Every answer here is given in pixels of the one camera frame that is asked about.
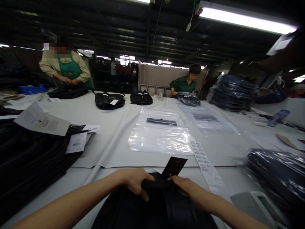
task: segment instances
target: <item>barcode sticker sheet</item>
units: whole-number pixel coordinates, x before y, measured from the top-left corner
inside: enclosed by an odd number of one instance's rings
[[[222,197],[227,197],[225,193],[225,185],[220,178],[217,170],[208,159],[201,143],[191,141],[191,146],[193,152],[195,153],[195,158],[200,166],[203,177],[207,181],[210,191]]]

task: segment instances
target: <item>black bag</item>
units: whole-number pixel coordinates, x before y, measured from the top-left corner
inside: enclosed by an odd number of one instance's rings
[[[75,99],[87,94],[89,90],[85,87],[72,86],[64,84],[63,86],[48,93],[51,98]]]
[[[153,98],[146,91],[133,92],[130,95],[130,101],[138,105],[150,105],[153,103]]]
[[[218,228],[211,214],[195,210],[190,199],[177,192],[172,180],[151,175],[156,181],[142,182],[148,203],[122,186],[106,199],[92,229]]]
[[[125,104],[125,94],[95,93],[95,105],[101,110],[115,110]]]

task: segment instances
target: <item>paper document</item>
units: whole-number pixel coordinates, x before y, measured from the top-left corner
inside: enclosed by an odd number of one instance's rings
[[[66,154],[84,151],[87,134],[87,132],[84,132],[72,135],[68,144]]]
[[[46,114],[37,102],[24,110],[15,120],[18,125],[32,131],[65,136],[70,122]]]

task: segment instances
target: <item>worker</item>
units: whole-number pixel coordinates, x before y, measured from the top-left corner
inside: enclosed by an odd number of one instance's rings
[[[42,59],[39,62],[41,70],[63,83],[94,90],[90,71],[80,55],[71,50],[68,38],[64,36],[50,37],[52,39],[47,40],[48,50],[43,51]]]
[[[111,57],[110,59],[111,59],[111,64],[110,64],[111,84],[113,84],[114,80],[116,80],[117,84],[119,86],[121,86],[120,81],[119,81],[119,77],[118,77],[117,72],[115,70],[115,63],[114,63],[115,58]]]
[[[87,184],[54,200],[17,222],[12,228],[73,228],[91,209],[120,185],[126,185],[131,192],[148,202],[149,196],[141,188],[144,179],[153,181],[154,177],[143,168],[117,170],[103,179]],[[171,179],[189,196],[195,206],[219,217],[231,228],[268,228],[240,211],[221,196],[203,189],[190,179],[178,176],[172,176]]]
[[[186,76],[180,77],[176,80],[173,80],[169,86],[172,90],[173,96],[177,95],[177,92],[190,92],[195,94],[195,88],[197,83],[197,77],[201,72],[200,64],[193,64],[188,70]]]

